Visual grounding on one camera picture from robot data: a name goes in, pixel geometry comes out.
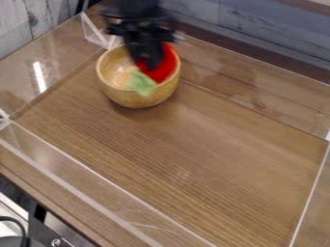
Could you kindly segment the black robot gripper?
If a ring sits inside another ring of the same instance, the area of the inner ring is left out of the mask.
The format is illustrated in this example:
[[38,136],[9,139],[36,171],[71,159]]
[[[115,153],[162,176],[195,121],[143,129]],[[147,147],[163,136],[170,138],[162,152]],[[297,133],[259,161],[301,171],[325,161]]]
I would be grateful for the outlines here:
[[[176,19],[163,9],[160,0],[107,0],[99,11],[110,35],[123,36],[128,32],[150,33],[160,41],[147,46],[147,69],[154,70],[164,58],[163,42],[176,42]],[[142,41],[124,40],[128,54],[135,63],[143,58]]]

